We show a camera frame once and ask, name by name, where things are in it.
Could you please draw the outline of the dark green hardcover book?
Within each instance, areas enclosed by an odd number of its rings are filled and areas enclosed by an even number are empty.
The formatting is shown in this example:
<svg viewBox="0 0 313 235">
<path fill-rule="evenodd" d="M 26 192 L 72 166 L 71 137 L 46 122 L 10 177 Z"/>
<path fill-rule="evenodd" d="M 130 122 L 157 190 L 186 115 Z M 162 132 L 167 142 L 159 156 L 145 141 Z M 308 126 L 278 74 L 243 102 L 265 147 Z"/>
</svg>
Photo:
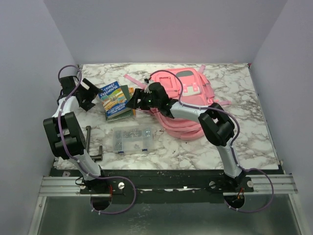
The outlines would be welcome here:
<svg viewBox="0 0 313 235">
<path fill-rule="evenodd" d="M 135 116 L 135 110 L 127 108 L 126 107 L 126 103 L 130 100 L 130 94 L 129 94 L 129 90 L 128 90 L 128 86 L 127 85 L 122 85 L 121 86 L 121 90 L 124 93 L 125 97 L 126 97 L 126 102 L 123 103 L 123 106 L 119 106 L 120 109 L 118 110 L 118 112 L 114 113 L 113 115 L 108 116 L 106 114 L 106 121 L 111 122 L 111 121 L 117 121 L 117 120 L 121 120 L 121 119 L 126 119 L 126 118 L 131 118 Z"/>
</svg>

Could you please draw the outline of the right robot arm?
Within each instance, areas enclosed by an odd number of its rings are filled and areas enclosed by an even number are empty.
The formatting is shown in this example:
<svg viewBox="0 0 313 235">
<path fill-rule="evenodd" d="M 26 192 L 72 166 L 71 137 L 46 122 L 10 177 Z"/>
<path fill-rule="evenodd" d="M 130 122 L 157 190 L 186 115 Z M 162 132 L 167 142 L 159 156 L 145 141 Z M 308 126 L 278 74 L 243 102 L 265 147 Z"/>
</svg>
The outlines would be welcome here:
<svg viewBox="0 0 313 235">
<path fill-rule="evenodd" d="M 243 186 L 245 173 L 239 166 L 237 154 L 233 148 L 235 125 L 229 114 L 218 103 L 213 103 L 208 107 L 183 104 L 178 99 L 170 98 L 165 88 L 159 82 L 155 82 L 149 86 L 148 92 L 136 88 L 126 107 L 145 111 L 156 108 L 164 117 L 199 123 L 205 137 L 216 146 L 222 160 L 223 188 L 235 192 Z"/>
</svg>

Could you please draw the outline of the blue treehouse paperback book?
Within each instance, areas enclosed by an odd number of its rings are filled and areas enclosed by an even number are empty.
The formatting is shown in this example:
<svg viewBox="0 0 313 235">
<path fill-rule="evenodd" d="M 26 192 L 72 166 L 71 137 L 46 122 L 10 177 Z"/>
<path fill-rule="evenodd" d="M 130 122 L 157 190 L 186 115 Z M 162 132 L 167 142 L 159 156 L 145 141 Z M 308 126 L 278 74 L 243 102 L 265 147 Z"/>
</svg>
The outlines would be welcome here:
<svg viewBox="0 0 313 235">
<path fill-rule="evenodd" d="M 105 115 L 113 115 L 118 112 L 120 105 L 126 102 L 126 97 L 121 90 L 121 87 L 117 81 L 110 83 L 100 89 L 98 94 L 102 106 L 105 111 Z"/>
</svg>

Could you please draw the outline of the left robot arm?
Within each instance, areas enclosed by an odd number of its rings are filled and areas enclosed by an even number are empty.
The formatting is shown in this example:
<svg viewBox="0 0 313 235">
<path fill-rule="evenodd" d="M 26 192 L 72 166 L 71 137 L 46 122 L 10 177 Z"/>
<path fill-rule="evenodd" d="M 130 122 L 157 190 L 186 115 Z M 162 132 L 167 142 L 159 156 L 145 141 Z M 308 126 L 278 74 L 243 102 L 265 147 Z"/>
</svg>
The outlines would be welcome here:
<svg viewBox="0 0 313 235">
<path fill-rule="evenodd" d="M 85 78 L 83 83 L 88 88 L 75 83 L 75 79 L 77 76 L 59 78 L 62 89 L 57 99 L 58 109 L 52 117 L 43 120 L 43 126 L 54 156 L 69 160 L 85 181 L 92 181 L 91 187 L 97 193 L 104 193 L 109 182 L 101 177 L 100 166 L 89 155 L 86 138 L 74 113 L 80 108 L 86 112 L 93 108 L 93 100 L 100 90 Z"/>
</svg>

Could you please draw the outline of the pink student backpack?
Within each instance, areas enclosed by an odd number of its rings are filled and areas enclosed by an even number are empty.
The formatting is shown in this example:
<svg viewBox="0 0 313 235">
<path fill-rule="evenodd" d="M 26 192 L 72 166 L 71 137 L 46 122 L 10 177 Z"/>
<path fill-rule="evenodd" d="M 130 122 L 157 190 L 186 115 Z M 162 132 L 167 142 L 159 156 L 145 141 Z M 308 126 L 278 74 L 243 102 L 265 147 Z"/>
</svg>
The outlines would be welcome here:
<svg viewBox="0 0 313 235">
<path fill-rule="evenodd" d="M 142 89 L 145 89 L 148 83 L 159 82 L 165 88 L 169 98 L 179 99 L 181 94 L 182 102 L 192 106 L 209 106 L 213 102 L 221 105 L 230 104 L 228 100 L 218 101 L 215 99 L 213 88 L 206 76 L 203 75 L 204 69 L 203 65 L 199 71 L 193 68 L 158 70 L 153 72 L 145 83 L 141 83 L 127 74 L 124 77 Z M 174 138 L 191 141 L 204 136 L 201 126 L 194 121 L 164 117 L 157 108 L 145 111 L 154 114 L 166 132 Z"/>
</svg>

